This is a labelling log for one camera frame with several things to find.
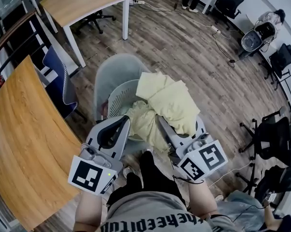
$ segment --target wooden floor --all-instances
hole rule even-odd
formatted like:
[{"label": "wooden floor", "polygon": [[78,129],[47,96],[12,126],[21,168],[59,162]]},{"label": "wooden floor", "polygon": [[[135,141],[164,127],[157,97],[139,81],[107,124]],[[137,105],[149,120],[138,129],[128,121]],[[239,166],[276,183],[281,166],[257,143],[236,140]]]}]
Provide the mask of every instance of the wooden floor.
[{"label": "wooden floor", "polygon": [[[177,0],[144,1],[157,8],[172,10]],[[203,10],[200,4],[197,8],[200,11]],[[270,81],[264,80],[265,70],[258,65],[258,62],[262,60],[258,54],[235,63],[235,68],[232,68],[227,64],[228,58],[219,51],[211,28],[194,23],[180,13],[152,12],[146,9],[152,10],[147,5],[130,7],[129,35],[126,41],[122,40],[121,4],[103,10],[104,14],[117,17],[116,21],[109,19],[99,21],[104,30],[103,34],[100,35],[96,28],[86,26],[81,30],[81,35],[75,36],[86,67],[75,74],[72,81],[80,100],[80,110],[86,114],[90,122],[85,124],[77,115],[73,115],[68,119],[68,124],[84,141],[94,124],[93,90],[97,69],[104,60],[114,54],[133,54],[152,72],[161,71],[174,80],[182,80],[186,83],[193,100],[201,111],[207,131],[213,138],[220,141],[229,158],[227,165],[208,178],[208,184],[211,185],[228,171],[249,163],[252,149],[241,155],[238,153],[238,148],[250,141],[250,136],[239,127],[239,123],[245,122],[252,126],[252,118],[261,121],[263,116],[278,110],[281,106],[284,105],[287,108],[289,106],[283,91],[280,88],[274,91]],[[214,24],[212,15],[183,11],[180,4],[178,11],[206,26]],[[236,31],[226,31],[223,23],[219,23],[216,27],[226,37],[229,37],[231,33],[230,40],[220,35],[215,35],[215,37],[221,50],[228,57],[237,60],[239,49],[237,39],[240,34]],[[59,25],[57,28],[59,29],[56,35],[57,40],[78,63],[63,30]],[[138,161],[134,156],[125,157],[124,162],[138,169]],[[155,162],[166,175],[172,176],[171,165],[166,155],[156,153]],[[264,161],[258,157],[256,163],[256,175],[261,178],[265,170],[277,164],[278,161],[275,159]],[[245,186],[235,177],[236,172],[228,174],[211,186],[212,193],[215,196],[228,195],[236,189],[242,190]],[[246,167],[240,172],[249,177],[251,169]],[[118,188],[124,184],[123,178],[120,177],[114,185]],[[184,199],[188,201],[187,186],[181,181],[178,181],[178,184]],[[78,198],[76,197],[38,226],[35,231],[70,231],[74,223]]]}]

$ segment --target blue chair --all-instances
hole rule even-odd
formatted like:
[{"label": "blue chair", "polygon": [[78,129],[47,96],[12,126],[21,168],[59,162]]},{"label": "blue chair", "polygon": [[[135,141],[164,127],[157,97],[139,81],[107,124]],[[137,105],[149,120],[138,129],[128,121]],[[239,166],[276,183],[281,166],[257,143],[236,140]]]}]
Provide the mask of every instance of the blue chair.
[{"label": "blue chair", "polygon": [[59,113],[63,118],[67,118],[72,112],[75,112],[86,122],[87,118],[77,110],[78,98],[68,75],[66,65],[59,58],[53,46],[49,48],[42,63],[55,71],[58,76],[45,88],[45,90]]}]

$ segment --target yellow blanket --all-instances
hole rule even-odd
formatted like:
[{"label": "yellow blanket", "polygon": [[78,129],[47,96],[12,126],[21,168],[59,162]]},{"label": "yellow blanket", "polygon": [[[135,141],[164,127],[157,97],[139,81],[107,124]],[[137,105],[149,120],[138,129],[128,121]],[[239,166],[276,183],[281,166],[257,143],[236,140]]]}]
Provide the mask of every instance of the yellow blanket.
[{"label": "yellow blanket", "polygon": [[168,75],[143,72],[136,95],[147,100],[137,101],[126,115],[131,121],[130,134],[139,135],[151,146],[165,151],[169,148],[157,124],[156,115],[163,116],[178,134],[195,134],[197,108],[186,85],[175,82]]},{"label": "yellow blanket", "polygon": [[177,134],[195,134],[195,121],[200,110],[182,81],[175,82],[161,72],[143,72],[136,95],[147,100]]}]

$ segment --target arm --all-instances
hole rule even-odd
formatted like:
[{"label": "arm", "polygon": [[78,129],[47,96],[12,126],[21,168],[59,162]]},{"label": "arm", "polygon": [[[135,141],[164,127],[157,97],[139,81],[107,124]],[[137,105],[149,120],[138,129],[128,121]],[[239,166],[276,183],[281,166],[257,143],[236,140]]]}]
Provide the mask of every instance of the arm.
[{"label": "arm", "polygon": [[101,223],[102,198],[83,191],[75,216],[73,231],[93,232]]},{"label": "arm", "polygon": [[265,225],[269,230],[277,231],[282,223],[282,219],[275,219],[271,211],[270,203],[268,200],[264,200],[263,205],[266,206],[264,209]]},{"label": "arm", "polygon": [[188,184],[191,213],[199,218],[206,218],[219,214],[213,194],[208,189],[207,183]]}]

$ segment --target white plastic laundry basket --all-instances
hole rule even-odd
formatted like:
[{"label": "white plastic laundry basket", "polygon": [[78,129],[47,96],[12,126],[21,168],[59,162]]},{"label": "white plastic laundry basket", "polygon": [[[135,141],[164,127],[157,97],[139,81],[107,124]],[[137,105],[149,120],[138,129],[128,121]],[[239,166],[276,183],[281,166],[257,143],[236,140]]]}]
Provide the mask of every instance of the white plastic laundry basket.
[{"label": "white plastic laundry basket", "polygon": [[[139,80],[131,80],[119,85],[108,99],[108,118],[124,115],[136,101],[144,99],[136,96]],[[142,141],[138,135],[129,136],[133,141]]]}]

